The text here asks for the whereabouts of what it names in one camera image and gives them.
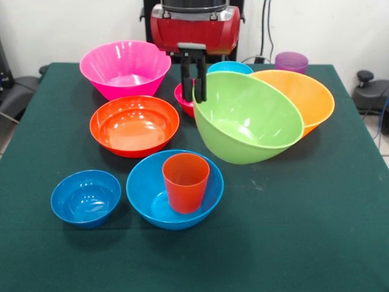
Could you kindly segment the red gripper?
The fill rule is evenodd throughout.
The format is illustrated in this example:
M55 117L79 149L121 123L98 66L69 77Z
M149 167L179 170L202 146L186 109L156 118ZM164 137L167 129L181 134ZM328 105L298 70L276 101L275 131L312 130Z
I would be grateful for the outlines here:
M227 6L220 11L182 13L157 4L151 11L151 35L161 50L179 53L181 50L204 50L209 55L228 55L236 47L239 36L240 11ZM193 79L189 56L181 58L182 98L192 101ZM196 60L197 77L194 96L197 102L206 98L207 66L205 56Z

